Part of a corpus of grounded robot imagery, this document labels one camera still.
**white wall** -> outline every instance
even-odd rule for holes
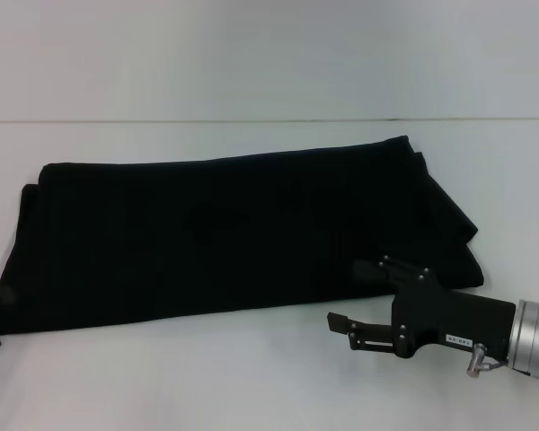
[[[423,120],[371,120],[394,118]],[[308,119],[340,121],[296,122]],[[2,0],[0,272],[20,190],[45,163],[403,134],[480,228],[476,292],[539,301],[539,1]],[[2,337],[0,431],[539,429],[538,382],[469,379],[468,355],[444,347],[407,361],[351,352],[325,321],[387,323],[390,308]]]

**black towel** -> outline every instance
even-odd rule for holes
[[[51,164],[22,193],[0,334],[386,295],[389,254],[482,284],[477,229],[406,136],[206,162]]]

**silver metal part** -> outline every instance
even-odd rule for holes
[[[539,303],[519,302],[511,331],[508,366],[539,379]]]
[[[467,367],[467,375],[469,375],[473,379],[479,377],[479,372],[486,371],[482,370],[485,353],[487,353],[487,348],[485,348],[483,344],[476,344],[473,346],[473,356],[471,357],[471,362]]]

